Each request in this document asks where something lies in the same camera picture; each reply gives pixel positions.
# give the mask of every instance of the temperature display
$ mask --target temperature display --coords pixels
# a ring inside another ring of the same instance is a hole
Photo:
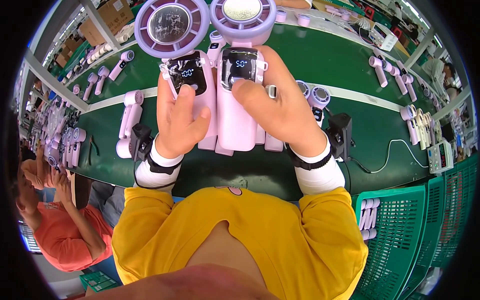
[[[246,60],[237,60],[235,61],[235,64],[237,65],[237,68],[243,68],[247,65],[247,61]]]
[[[200,52],[196,51],[165,63],[177,93],[182,84],[196,85],[195,95],[201,95],[207,90]]]
[[[189,77],[193,75],[193,69],[188,69],[181,72],[182,77]]]
[[[221,64],[222,86],[231,90],[240,78],[255,82],[258,52],[252,48],[231,47],[223,50]]]

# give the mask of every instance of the white cable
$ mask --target white cable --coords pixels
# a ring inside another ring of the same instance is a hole
[[[295,14],[295,16],[296,16],[297,18],[298,18],[298,15],[299,15],[299,14],[303,14],[303,15],[305,15],[305,16],[310,16],[310,17],[314,17],[314,18],[318,18],[318,19],[325,20],[325,18],[323,18],[323,17],[314,16],[314,15],[311,15],[311,14],[308,14],[308,13],[297,13],[296,11],[286,9],[286,8],[283,7],[283,6],[277,6],[277,7],[281,7],[282,9],[284,9],[284,10],[286,10],[286,11],[289,11],[289,12],[294,12],[294,14]]]
[[[412,155],[413,159],[415,159],[415,161],[417,162],[417,164],[419,164],[420,167],[422,167],[422,168],[428,168],[428,167],[426,167],[426,166],[423,166],[423,165],[417,160],[417,158],[413,155],[412,150],[410,150],[410,147],[408,146],[407,142],[405,142],[404,140],[391,140],[391,141],[388,143],[387,160],[385,161],[384,166],[381,167],[381,168],[380,168],[379,170],[377,170],[377,171],[372,171],[371,174],[380,172],[380,171],[383,170],[383,169],[386,167],[386,165],[388,164],[388,159],[389,159],[389,157],[390,157],[390,146],[392,145],[392,142],[403,142],[403,143],[405,144],[405,146],[407,146],[408,150],[410,151],[410,154]]]

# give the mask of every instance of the green plastic crate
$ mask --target green plastic crate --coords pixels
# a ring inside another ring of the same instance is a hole
[[[475,193],[477,154],[444,174],[445,209],[432,266],[446,268],[462,238]]]
[[[392,24],[390,23],[391,20],[388,19],[385,15],[379,12],[375,12],[372,17],[372,21],[377,22],[382,24],[383,26],[386,26],[388,28],[392,27]]]
[[[425,187],[362,192],[352,197],[357,224],[361,201],[380,198],[375,229],[377,236],[368,241],[368,257],[354,300],[393,300],[404,286],[418,251],[423,224]]]
[[[412,292],[418,287],[427,275],[432,265],[433,255],[440,237],[442,227],[442,216],[444,212],[444,179],[437,177],[430,179],[426,184],[428,191],[428,208],[426,211],[425,231],[419,246],[417,257],[412,274],[400,294],[399,300],[409,299]]]
[[[105,275],[102,271],[80,275],[80,280],[85,290],[87,287],[91,287],[95,293],[119,286],[118,282]]]

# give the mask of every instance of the digital display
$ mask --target digital display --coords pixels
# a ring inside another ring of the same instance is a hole
[[[247,63],[248,62],[246,60],[237,60],[237,61],[235,61],[235,66],[237,68],[243,68],[247,65]]]
[[[258,52],[251,48],[227,48],[222,55],[222,86],[231,90],[240,78],[255,82]]]
[[[387,37],[387,34],[386,34],[382,29],[380,29],[380,27],[378,27],[377,25],[375,25],[375,26],[373,27],[373,29],[376,30],[376,31],[377,31],[381,36],[383,36],[384,38]]]
[[[447,158],[445,156],[444,144],[438,145],[438,150],[440,152],[440,165],[442,168],[445,168],[447,166]]]
[[[200,52],[196,51],[193,54],[169,60],[165,65],[168,68],[168,73],[177,94],[183,84],[197,85],[195,90],[196,96],[203,94],[207,90]]]
[[[189,77],[193,75],[193,69],[188,69],[181,72],[182,77]]]

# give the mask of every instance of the white arm sleeve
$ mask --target white arm sleeve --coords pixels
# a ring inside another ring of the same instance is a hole
[[[330,141],[327,137],[325,150],[315,157],[304,157],[295,151],[293,151],[293,153],[306,163],[313,164],[321,161],[330,153]],[[323,167],[310,171],[295,167],[295,173],[297,174],[297,181],[304,195],[317,195],[345,186],[345,177],[333,157],[331,157]]]
[[[164,158],[158,153],[158,151],[155,148],[155,140],[157,139],[157,137],[158,137],[158,134],[153,140],[152,151],[149,154],[152,160],[162,167],[172,167],[177,163],[181,162],[181,160],[183,159],[183,155],[180,155],[179,157],[176,157],[173,159],[168,159],[168,158]],[[173,170],[172,175],[168,175],[166,173],[154,173],[150,171],[150,165],[148,164],[148,161],[143,161],[135,171],[135,175],[137,177],[137,182],[142,186],[145,186],[148,188],[152,188],[155,186],[164,186],[177,180],[177,176],[180,172],[180,167],[181,165],[175,168],[175,170]],[[173,186],[174,184],[158,190],[171,193]]]

